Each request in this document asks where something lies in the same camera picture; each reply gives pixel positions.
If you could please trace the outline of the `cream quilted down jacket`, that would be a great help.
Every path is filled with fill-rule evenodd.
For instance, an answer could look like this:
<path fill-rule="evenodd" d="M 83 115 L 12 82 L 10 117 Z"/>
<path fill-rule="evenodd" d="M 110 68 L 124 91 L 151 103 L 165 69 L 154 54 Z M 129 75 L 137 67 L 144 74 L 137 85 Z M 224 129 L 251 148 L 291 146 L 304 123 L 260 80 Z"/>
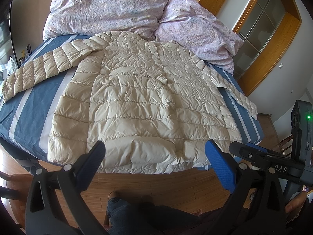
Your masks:
<path fill-rule="evenodd" d="M 207 167 L 208 140 L 225 152 L 242 142 L 219 88 L 257 120 L 255 104 L 190 50 L 127 31 L 65 43 L 26 62 L 1 85 L 3 104 L 70 69 L 48 134 L 51 163 L 73 163 L 102 141 L 100 171 Z"/>

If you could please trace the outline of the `dark wooden chair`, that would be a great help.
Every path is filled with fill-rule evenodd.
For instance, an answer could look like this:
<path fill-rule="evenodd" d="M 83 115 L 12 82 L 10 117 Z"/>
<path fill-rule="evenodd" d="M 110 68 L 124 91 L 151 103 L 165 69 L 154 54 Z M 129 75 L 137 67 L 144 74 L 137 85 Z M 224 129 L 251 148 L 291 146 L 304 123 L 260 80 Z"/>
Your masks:
<path fill-rule="evenodd" d="M 6 186 L 1 186 L 1 198 L 8 199 L 18 227 L 25 228 L 27 198 L 32 184 L 33 175 L 8 175 L 1 171 L 1 179 L 6 181 Z"/>

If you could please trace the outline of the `pink floral duvet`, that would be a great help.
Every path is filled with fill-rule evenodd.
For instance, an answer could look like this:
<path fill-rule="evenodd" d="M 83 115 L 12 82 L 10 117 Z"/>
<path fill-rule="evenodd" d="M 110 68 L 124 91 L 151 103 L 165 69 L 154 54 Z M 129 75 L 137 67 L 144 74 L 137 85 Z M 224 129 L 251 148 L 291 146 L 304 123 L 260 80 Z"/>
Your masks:
<path fill-rule="evenodd" d="M 168 0 L 52 0 L 42 37 L 131 31 L 152 40 Z"/>

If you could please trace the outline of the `glass top side table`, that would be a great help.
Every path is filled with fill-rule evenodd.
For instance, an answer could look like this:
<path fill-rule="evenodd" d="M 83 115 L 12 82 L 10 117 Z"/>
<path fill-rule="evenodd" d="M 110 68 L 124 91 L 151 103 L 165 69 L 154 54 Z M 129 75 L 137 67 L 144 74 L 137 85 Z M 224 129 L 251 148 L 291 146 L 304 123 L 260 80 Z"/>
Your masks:
<path fill-rule="evenodd" d="M 13 74 L 20 66 L 21 63 L 15 59 L 11 42 L 7 41 L 1 46 L 1 82 Z"/>

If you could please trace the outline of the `pink floral pillow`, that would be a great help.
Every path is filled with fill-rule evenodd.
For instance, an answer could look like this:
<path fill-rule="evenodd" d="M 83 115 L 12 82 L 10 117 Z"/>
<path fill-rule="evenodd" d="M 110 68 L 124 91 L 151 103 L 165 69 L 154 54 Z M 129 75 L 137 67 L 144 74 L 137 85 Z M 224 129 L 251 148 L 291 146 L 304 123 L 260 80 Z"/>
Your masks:
<path fill-rule="evenodd" d="M 156 41 L 176 41 L 230 74 L 235 69 L 233 57 L 244 43 L 195 0 L 168 0 L 154 35 Z"/>

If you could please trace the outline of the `blue white striped bed sheet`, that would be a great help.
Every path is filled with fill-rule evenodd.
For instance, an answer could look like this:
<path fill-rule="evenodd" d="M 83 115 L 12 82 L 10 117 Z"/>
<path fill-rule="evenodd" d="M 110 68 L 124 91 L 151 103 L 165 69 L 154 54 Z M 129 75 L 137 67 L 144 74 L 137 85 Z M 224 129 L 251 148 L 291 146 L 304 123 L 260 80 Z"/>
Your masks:
<path fill-rule="evenodd" d="M 90 36 L 68 34 L 51 38 L 42 43 L 26 62 L 34 61 L 41 55 L 52 52 L 58 47 L 62 47 L 65 43 L 88 39 L 89 37 Z M 208 62 L 205 63 L 212 71 L 215 70 L 239 92 L 243 93 L 242 89 L 235 81 L 235 78 L 228 72 Z M 17 148 L 8 150 L 8 152 L 10 152 L 10 155 L 17 161 L 21 161 L 21 165 L 32 174 L 34 174 L 34 166 L 38 160 L 48 161 L 48 134 L 51 130 L 52 116 L 60 96 L 73 75 L 74 69 L 62 72 L 52 79 L 39 83 L 34 88 L 18 93 L 16 97 L 8 101 L 8 104 L 3 104 L 3 98 L 1 97 L 1 138 Z M 249 112 L 242 107 L 226 89 L 219 88 L 219 92 L 229 112 L 233 116 L 242 142 L 244 144 L 260 143 L 264 138 L 264 133 L 259 121 L 251 117 Z M 121 168 L 121 171 L 119 171 L 118 168 L 110 168 L 109 171 L 100 172 L 120 174 L 169 174 L 191 168 L 191 164 L 188 164 L 187 166 L 181 166 L 179 168 L 161 168 L 160 170 L 157 164 L 152 164 L 146 166 L 146 168 Z"/>

